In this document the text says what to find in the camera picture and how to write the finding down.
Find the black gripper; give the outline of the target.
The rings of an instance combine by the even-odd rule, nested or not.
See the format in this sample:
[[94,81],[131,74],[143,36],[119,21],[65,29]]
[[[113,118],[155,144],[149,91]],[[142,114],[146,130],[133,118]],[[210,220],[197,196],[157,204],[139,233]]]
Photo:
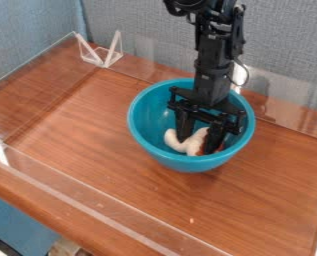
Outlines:
[[183,142],[193,134],[197,121],[210,125],[204,153],[213,154],[224,144],[226,133],[240,134],[246,115],[229,100],[233,69],[201,69],[191,87],[171,86],[167,107],[175,112],[177,138]]

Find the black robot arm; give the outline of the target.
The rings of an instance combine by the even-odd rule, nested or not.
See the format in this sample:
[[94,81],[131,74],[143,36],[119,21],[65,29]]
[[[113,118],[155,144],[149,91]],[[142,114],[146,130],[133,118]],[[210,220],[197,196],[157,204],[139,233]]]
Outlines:
[[200,152],[214,153],[228,134],[240,134],[246,111],[229,101],[234,67],[244,53],[244,16],[238,0],[163,0],[167,12],[195,27],[195,77],[190,89],[169,88],[177,141],[185,142],[198,121],[206,123]]

